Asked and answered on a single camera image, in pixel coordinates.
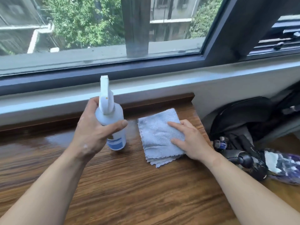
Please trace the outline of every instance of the trigger sprayer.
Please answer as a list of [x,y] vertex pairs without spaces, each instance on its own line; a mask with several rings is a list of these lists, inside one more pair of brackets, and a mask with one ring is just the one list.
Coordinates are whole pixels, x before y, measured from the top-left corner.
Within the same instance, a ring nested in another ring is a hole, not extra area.
[[[100,97],[99,107],[96,109],[95,115],[101,125],[109,125],[119,120],[123,120],[123,109],[120,104],[114,102],[113,92],[109,87],[108,76],[100,78]],[[126,137],[125,130],[113,133],[107,138],[107,145],[111,150],[117,151],[125,147]]]

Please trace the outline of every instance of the hand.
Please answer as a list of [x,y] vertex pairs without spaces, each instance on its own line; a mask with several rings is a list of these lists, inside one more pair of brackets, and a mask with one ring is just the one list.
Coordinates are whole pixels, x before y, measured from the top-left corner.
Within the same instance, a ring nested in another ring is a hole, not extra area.
[[82,113],[74,137],[66,153],[70,153],[86,162],[94,157],[106,144],[107,137],[128,125],[126,120],[102,126],[96,119],[95,111],[99,97],[91,98]]
[[209,146],[202,134],[188,120],[181,120],[180,124],[169,121],[168,125],[185,135],[185,141],[174,138],[171,142],[185,151],[191,159],[204,162],[211,155],[216,154],[216,151]]

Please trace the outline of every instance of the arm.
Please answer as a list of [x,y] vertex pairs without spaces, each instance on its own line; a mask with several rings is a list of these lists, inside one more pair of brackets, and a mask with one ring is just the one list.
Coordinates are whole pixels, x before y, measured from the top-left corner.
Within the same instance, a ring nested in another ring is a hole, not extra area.
[[242,225],[296,225],[300,213],[213,150],[200,132],[187,120],[168,124],[185,135],[185,141],[171,142],[195,160],[204,163],[221,186]]
[[99,98],[89,100],[70,146],[1,217],[0,225],[63,224],[87,162],[105,145],[108,135],[127,121],[102,126],[95,117]]

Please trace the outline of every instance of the spray nozzle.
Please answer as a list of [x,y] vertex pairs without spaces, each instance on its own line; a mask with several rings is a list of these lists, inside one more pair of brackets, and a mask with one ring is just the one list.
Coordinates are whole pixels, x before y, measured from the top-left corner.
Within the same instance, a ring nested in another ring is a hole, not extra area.
[[100,78],[100,98],[99,98],[99,108],[104,115],[110,114],[115,106],[113,99],[113,92],[109,87],[108,76],[101,76]]

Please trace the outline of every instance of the left hand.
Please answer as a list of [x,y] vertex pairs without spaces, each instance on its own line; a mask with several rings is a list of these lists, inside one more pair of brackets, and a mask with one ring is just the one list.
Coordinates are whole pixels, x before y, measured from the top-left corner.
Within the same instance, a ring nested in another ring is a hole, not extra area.
[[85,162],[94,157],[106,144],[107,137],[128,125],[126,120],[102,126],[96,119],[95,112],[99,104],[99,97],[91,98],[82,113],[72,142],[66,153]]

